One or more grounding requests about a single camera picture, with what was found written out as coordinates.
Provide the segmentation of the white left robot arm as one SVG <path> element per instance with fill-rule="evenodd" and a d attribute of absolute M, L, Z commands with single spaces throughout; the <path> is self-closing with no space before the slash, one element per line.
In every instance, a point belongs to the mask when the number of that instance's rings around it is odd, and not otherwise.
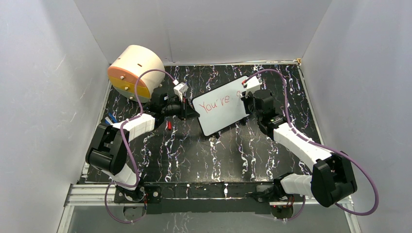
<path fill-rule="evenodd" d="M 132 167 L 127 165 L 127 157 L 132 157 L 129 143 L 157 129 L 165 117 L 186 120 L 200 116 L 186 97 L 172 97 L 161 87 L 142 109 L 148 113 L 115 124 L 100 123 L 86 152 L 86 163 L 111 177 L 115 187 L 133 202 L 142 201 L 146 194 L 135 160 L 131 158 Z"/>

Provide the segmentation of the white board black frame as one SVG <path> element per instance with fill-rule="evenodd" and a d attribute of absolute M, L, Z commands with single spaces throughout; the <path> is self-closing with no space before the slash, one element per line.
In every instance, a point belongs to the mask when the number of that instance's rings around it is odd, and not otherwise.
<path fill-rule="evenodd" d="M 245 91 L 241 83 L 246 78 L 235 79 L 192 100 L 194 110 L 200 115 L 198 121 L 205 136 L 248 116 L 241 100 L 241 93 Z"/>

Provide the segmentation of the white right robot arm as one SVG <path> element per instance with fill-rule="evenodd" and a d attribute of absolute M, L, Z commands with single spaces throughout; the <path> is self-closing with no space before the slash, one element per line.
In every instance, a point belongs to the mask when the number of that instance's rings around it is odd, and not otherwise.
<path fill-rule="evenodd" d="M 245 112 L 257 119 L 260 131 L 291 151 L 311 172 L 311 175 L 291 172 L 281 175 L 264 193 L 273 193 L 280 201 L 286 201 L 294 194 L 314 197 L 323 207 L 329 207 L 357 191 L 351 162 L 314 145 L 313 140 L 289 126 L 286 118 L 276 112 L 274 97 L 269 90 L 244 91 L 240 99 Z"/>

